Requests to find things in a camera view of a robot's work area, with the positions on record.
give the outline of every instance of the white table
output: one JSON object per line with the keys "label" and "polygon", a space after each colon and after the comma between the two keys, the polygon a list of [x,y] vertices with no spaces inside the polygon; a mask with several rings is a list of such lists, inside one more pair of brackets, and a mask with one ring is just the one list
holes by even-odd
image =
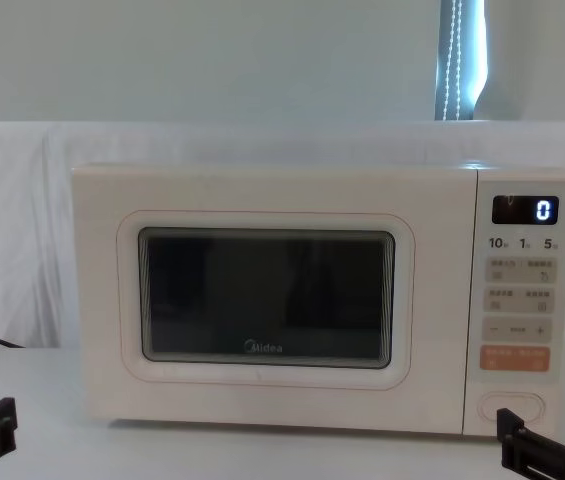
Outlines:
{"label": "white table", "polygon": [[[17,450],[0,479],[521,479],[495,440],[89,419],[79,352],[0,350],[0,398],[16,398]],[[563,412],[556,438],[565,442]]]}

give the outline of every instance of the orange button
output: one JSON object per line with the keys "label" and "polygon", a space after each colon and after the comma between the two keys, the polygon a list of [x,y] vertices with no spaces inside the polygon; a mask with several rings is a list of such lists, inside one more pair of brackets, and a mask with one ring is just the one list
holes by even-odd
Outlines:
{"label": "orange button", "polygon": [[546,372],[549,369],[550,358],[551,350],[547,347],[483,345],[480,349],[480,368],[514,372]]}

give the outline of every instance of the microwave window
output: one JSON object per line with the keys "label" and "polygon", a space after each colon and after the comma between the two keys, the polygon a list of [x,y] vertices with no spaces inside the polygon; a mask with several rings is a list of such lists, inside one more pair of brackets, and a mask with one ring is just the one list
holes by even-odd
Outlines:
{"label": "microwave window", "polygon": [[144,228],[142,347],[152,361],[384,368],[387,232]]}

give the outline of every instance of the microwave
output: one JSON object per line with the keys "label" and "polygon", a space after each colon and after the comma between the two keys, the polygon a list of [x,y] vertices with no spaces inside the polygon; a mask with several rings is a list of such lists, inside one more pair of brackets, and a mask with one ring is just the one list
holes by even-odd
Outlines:
{"label": "microwave", "polygon": [[88,410],[108,419],[551,433],[565,170],[73,171]]}

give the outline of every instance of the digital display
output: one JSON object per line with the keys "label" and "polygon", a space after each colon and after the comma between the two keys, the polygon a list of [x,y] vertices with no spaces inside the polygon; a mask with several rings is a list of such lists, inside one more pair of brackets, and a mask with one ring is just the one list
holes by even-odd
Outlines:
{"label": "digital display", "polygon": [[499,225],[555,225],[559,207],[558,197],[498,195],[491,220]]}

